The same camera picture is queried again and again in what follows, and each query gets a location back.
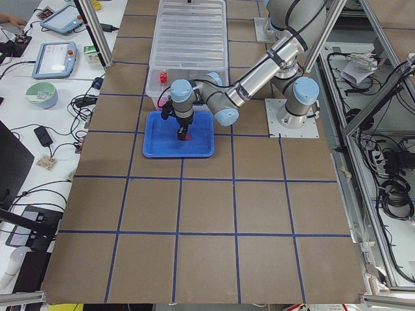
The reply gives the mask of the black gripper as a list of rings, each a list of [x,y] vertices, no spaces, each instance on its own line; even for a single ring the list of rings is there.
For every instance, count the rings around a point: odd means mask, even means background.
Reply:
[[[180,125],[179,130],[177,131],[178,140],[187,139],[187,130],[190,124],[193,123],[194,111],[189,109],[188,111],[182,112],[177,109],[174,111],[176,120]]]

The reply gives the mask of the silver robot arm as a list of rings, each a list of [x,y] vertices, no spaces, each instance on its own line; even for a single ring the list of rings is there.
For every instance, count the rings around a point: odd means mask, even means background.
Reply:
[[[221,126],[230,126],[239,118],[238,109],[267,82],[272,81],[286,95],[278,110],[278,122],[288,129],[299,129],[319,94],[318,84],[298,72],[297,58],[313,46],[324,29],[325,1],[265,1],[270,28],[276,43],[247,73],[230,86],[222,85],[217,73],[201,79],[175,80],[169,99],[161,108],[161,117],[174,117],[180,125],[177,138],[187,139],[194,119],[195,104],[206,104]]]

